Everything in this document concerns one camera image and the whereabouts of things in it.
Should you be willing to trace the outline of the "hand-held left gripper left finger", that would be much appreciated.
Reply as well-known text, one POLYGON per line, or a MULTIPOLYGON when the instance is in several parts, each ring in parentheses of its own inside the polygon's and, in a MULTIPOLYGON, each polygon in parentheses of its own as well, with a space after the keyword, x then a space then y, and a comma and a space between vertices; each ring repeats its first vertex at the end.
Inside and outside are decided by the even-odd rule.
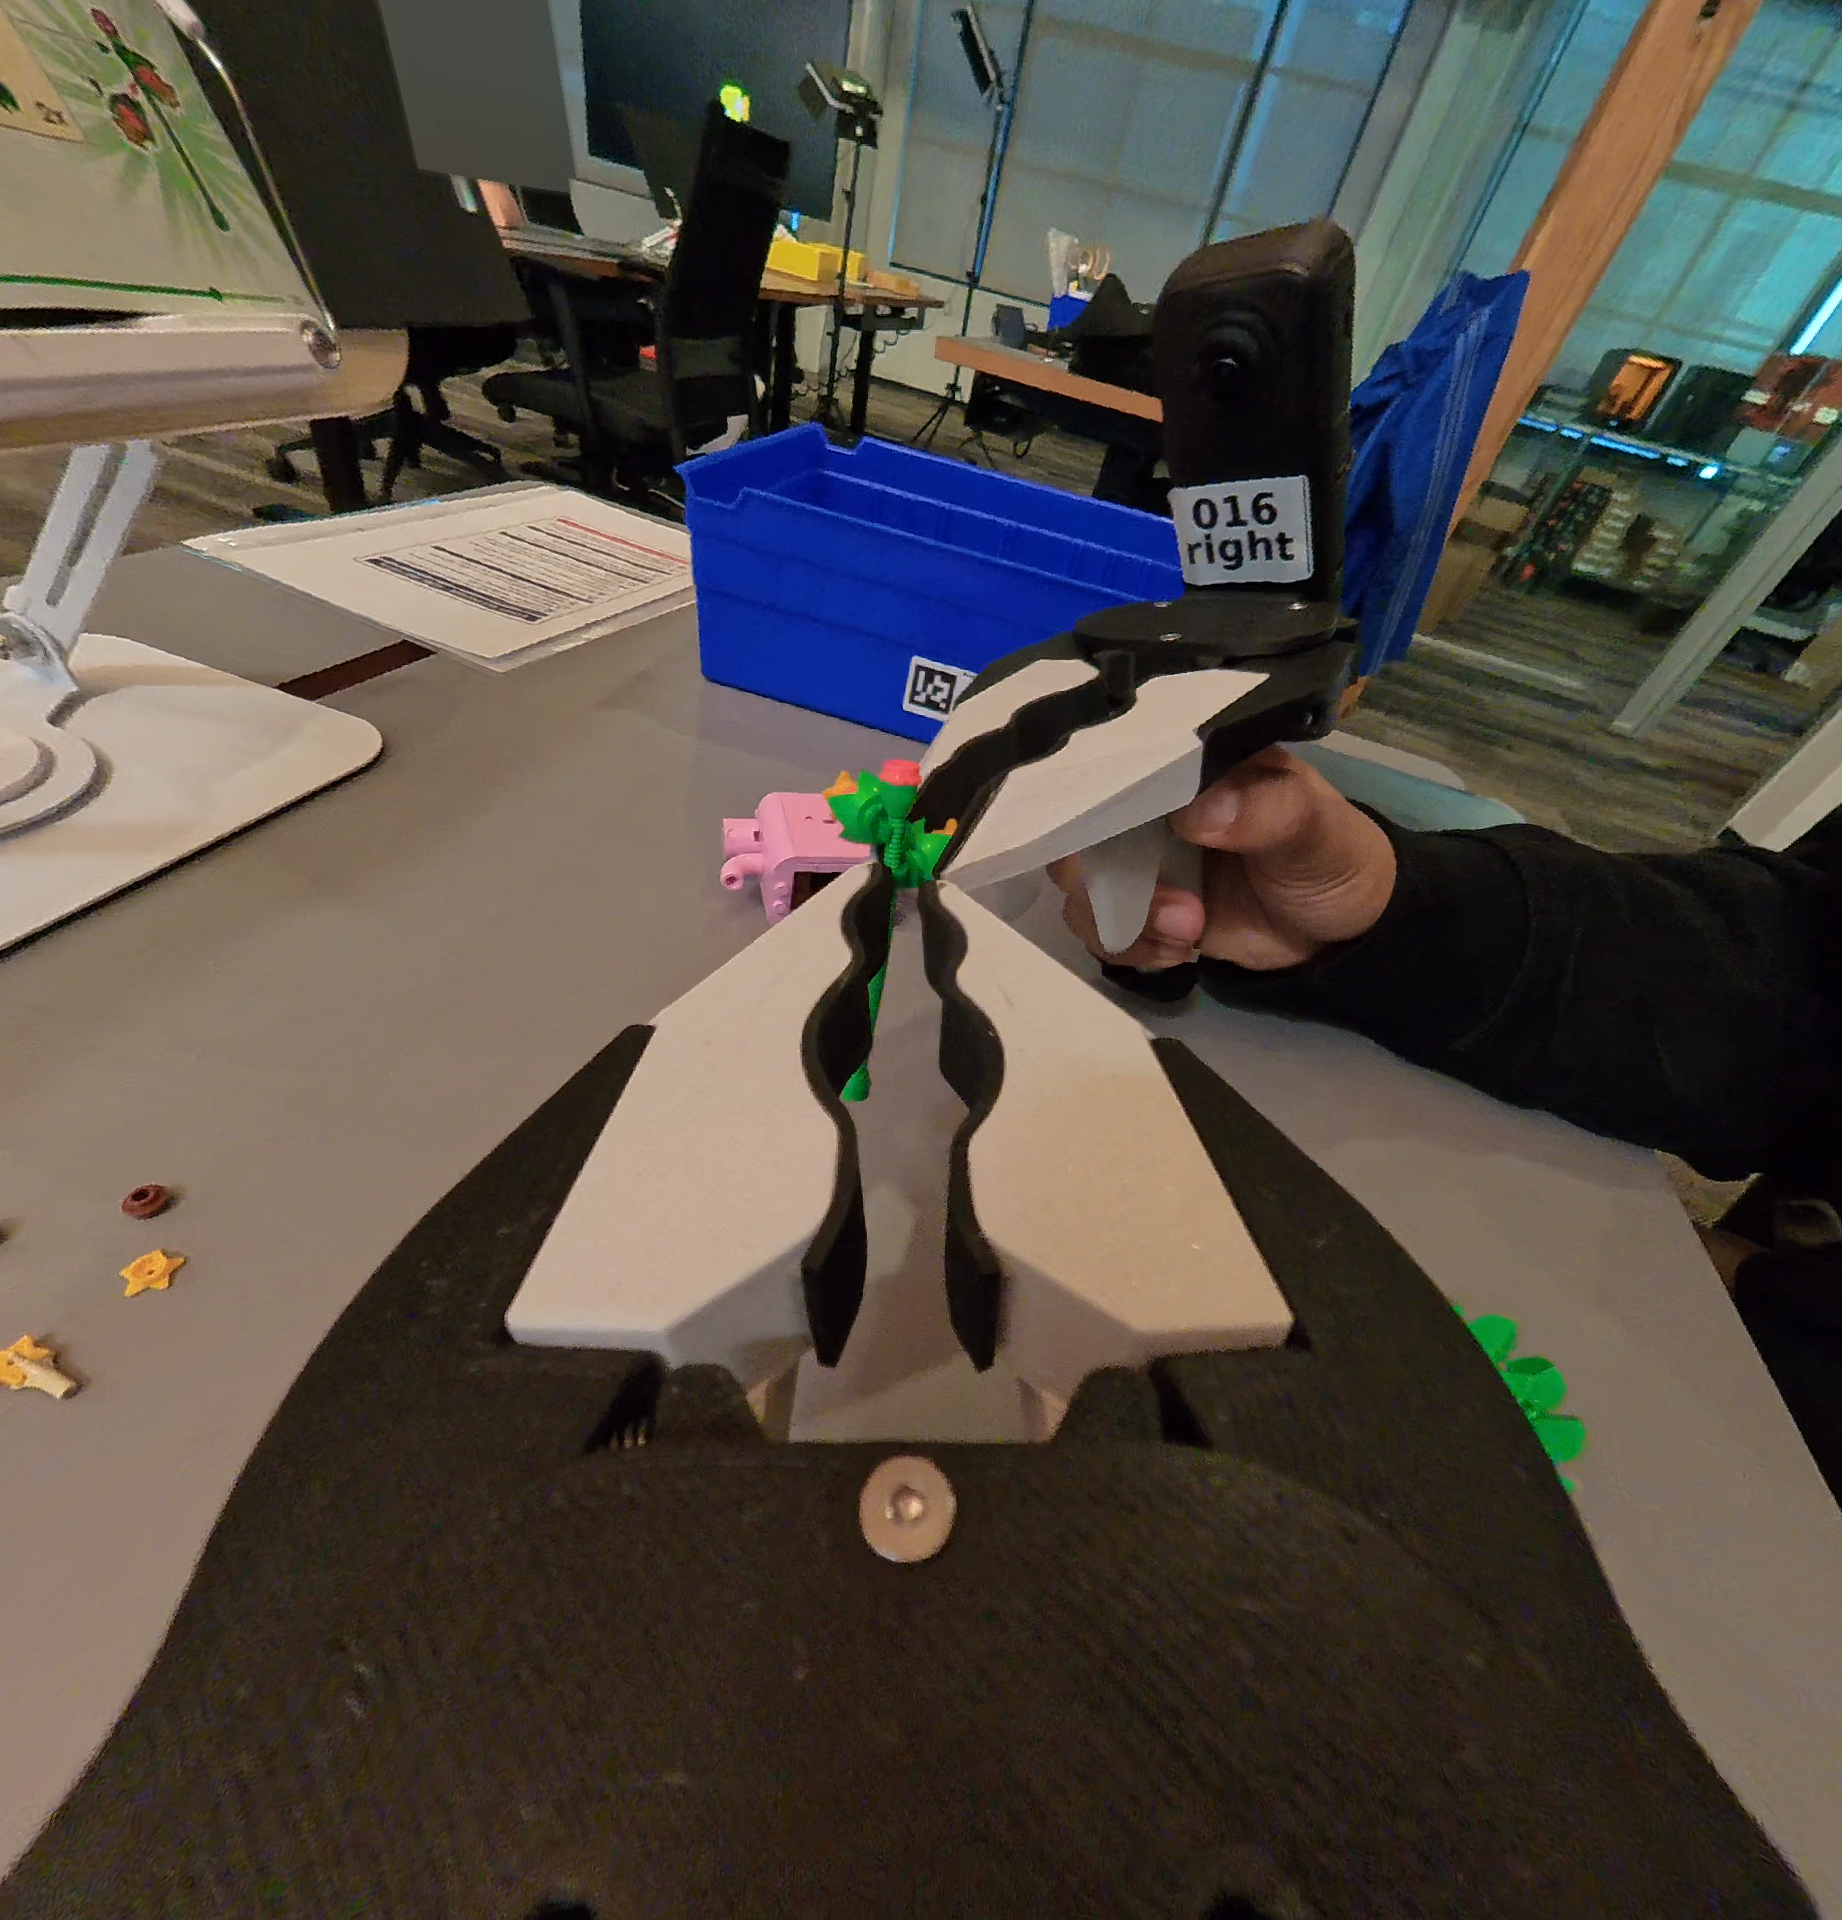
POLYGON ((627 1075, 506 1330, 528 1347, 716 1364, 786 1438, 806 1354, 861 1309, 861 1156, 842 1089, 871 1047, 893 887, 853 867, 626 1028, 627 1075))

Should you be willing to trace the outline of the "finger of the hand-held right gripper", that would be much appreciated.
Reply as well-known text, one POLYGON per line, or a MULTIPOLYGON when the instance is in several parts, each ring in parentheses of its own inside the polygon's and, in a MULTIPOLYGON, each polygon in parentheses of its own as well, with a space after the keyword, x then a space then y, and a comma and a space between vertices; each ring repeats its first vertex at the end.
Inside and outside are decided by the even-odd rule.
POLYGON ((1233 712, 1252 717, 1248 700, 1268 687, 1268 673, 1231 667, 1137 682, 1130 707, 1117 717, 1070 738, 1051 766, 1031 767, 1035 776, 1077 774, 1085 816, 1073 823, 1073 836, 950 839, 935 876, 964 889, 1001 883, 1171 814, 1207 784, 1207 730, 1224 726, 1233 712))
POLYGON ((950 839, 1073 836, 1083 820, 1074 772, 1031 774, 1070 738, 1117 717, 1133 702, 1133 654, 1033 656, 986 691, 970 691, 922 760, 911 807, 917 828, 950 839))

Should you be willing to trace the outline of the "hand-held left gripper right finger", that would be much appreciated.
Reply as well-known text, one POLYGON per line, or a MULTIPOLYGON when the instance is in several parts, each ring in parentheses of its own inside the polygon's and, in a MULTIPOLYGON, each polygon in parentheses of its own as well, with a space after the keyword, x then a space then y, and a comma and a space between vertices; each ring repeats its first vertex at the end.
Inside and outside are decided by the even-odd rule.
POLYGON ((1099 1369, 1283 1347, 1294 1309, 1147 1030, 949 883, 918 921, 966 1107, 945 1280, 972 1364, 1057 1427, 1099 1369))

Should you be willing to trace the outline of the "pink brick figure pot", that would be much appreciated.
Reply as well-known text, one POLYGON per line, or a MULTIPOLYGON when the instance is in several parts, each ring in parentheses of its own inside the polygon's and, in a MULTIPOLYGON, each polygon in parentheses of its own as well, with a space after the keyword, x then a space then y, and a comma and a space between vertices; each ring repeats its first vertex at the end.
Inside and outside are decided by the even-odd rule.
POLYGON ((847 839, 823 793, 767 793, 747 818, 721 820, 720 883, 741 895, 756 892, 767 924, 847 872, 874 850, 847 839))

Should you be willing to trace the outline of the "person's right forearm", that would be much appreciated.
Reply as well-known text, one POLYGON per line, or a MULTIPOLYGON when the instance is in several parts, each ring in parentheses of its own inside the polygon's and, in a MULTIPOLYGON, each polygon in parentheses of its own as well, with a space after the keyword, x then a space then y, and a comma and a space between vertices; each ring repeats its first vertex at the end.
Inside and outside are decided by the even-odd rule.
POLYGON ((1842 1208, 1842 805, 1774 853, 1357 820, 1396 862, 1373 926, 1275 971, 1205 955, 1209 995, 1842 1208))

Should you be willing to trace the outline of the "person's right hand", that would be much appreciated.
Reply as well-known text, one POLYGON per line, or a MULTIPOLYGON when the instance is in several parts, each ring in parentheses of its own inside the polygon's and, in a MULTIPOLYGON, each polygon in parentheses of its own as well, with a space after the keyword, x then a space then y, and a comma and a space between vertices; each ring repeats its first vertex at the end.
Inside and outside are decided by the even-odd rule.
POLYGON ((1360 938, 1387 909, 1396 854, 1384 828, 1289 749, 1231 767, 1170 816, 1193 881, 1159 881, 1126 949, 1099 935, 1079 860, 1048 865, 1063 920, 1100 962, 1156 972, 1216 957, 1278 972, 1360 938))

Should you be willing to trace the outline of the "blue cloth bag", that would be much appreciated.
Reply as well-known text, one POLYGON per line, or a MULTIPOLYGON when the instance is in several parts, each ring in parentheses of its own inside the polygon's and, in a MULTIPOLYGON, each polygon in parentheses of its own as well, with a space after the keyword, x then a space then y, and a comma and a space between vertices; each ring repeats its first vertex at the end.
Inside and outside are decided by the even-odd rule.
POLYGON ((1403 661, 1426 606, 1530 275, 1455 275, 1350 397, 1340 609, 1357 673, 1403 661))

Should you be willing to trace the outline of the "blue storage bin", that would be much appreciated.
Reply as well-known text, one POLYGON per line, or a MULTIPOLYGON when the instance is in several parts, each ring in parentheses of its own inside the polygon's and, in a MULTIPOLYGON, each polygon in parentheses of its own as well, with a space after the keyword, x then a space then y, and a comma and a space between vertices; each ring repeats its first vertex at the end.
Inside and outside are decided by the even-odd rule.
POLYGON ((819 425, 679 476, 703 678, 917 741, 992 663, 1183 594, 1163 519, 819 425))

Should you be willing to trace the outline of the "wooden table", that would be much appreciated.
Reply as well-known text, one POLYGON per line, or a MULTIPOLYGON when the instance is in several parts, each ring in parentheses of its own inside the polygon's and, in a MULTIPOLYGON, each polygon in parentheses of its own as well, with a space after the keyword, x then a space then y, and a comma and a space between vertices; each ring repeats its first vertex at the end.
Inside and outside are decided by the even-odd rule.
POLYGON ((1063 359, 1027 347, 1013 347, 994 339, 935 335, 934 357, 941 364, 1002 380, 1041 394, 1077 400, 1126 421, 1147 421, 1159 425, 1166 418, 1159 397, 1077 374, 1063 359))

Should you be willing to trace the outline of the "wooden ceiling beam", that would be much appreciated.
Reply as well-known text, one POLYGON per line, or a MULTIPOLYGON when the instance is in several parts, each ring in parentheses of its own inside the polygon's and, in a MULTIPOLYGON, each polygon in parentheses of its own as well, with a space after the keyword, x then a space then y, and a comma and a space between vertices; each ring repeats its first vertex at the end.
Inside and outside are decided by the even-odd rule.
POLYGON ((1524 305, 1455 519, 1472 505, 1758 9, 1652 3, 1640 12, 1515 258, 1524 305))

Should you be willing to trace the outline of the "black light tripod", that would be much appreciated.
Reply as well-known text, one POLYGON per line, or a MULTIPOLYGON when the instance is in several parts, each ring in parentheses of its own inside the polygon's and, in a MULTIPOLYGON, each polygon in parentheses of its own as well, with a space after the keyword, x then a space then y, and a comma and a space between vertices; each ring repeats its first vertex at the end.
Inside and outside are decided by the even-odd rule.
POLYGON ((842 191, 844 217, 842 241, 837 245, 837 284, 832 297, 832 319, 828 328, 828 354, 815 403, 815 422, 823 427, 836 427, 839 422, 837 357, 839 337, 850 307, 847 284, 861 275, 861 268, 854 263, 854 228, 861 205, 861 167, 862 156, 878 147, 884 108, 878 93, 862 72, 827 57, 812 57, 806 62, 798 95, 812 118, 819 119, 827 116, 831 122, 836 122, 837 140, 853 146, 847 178, 842 191))

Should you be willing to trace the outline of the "green leafy plant piece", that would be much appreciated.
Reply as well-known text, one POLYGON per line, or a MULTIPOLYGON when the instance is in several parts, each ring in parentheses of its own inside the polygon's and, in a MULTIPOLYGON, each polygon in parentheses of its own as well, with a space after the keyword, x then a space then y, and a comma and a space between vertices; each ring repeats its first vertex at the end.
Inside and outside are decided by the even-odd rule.
POLYGON ((1585 1450, 1587 1429, 1568 1406, 1570 1388, 1557 1361, 1523 1351, 1521 1328, 1506 1315, 1466 1313, 1461 1307, 1457 1315, 1509 1390, 1561 1489, 1575 1496, 1571 1468, 1585 1450))

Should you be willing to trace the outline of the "black office chair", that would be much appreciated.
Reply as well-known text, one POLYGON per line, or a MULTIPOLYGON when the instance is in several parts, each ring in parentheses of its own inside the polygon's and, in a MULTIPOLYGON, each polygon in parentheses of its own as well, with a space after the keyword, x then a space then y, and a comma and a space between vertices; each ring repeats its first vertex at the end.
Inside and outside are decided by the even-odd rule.
POLYGON ((757 412, 756 308, 789 169, 789 141, 708 99, 653 311, 651 366, 594 370, 570 284, 550 279, 563 364, 496 373, 482 392, 503 416, 538 413, 571 436, 570 485, 680 523, 679 467, 747 436, 757 412))

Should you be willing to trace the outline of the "laminated instruction sheet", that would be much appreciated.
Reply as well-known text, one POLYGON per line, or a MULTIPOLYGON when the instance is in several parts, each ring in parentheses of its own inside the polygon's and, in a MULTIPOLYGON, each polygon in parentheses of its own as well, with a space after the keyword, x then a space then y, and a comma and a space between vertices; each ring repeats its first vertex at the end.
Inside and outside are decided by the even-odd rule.
POLYGON ((694 609, 679 526, 540 483, 252 526, 189 551, 490 673, 694 609))

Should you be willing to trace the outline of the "white book stand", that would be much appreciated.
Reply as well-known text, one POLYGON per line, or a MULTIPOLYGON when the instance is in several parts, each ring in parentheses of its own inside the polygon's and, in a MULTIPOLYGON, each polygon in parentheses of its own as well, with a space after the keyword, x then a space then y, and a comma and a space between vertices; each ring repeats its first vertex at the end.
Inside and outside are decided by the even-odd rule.
POLYGON ((91 610, 157 442, 347 416, 390 394, 404 331, 256 316, 0 317, 0 449, 69 445, 0 596, 0 953, 353 778, 369 723, 123 636, 91 610))

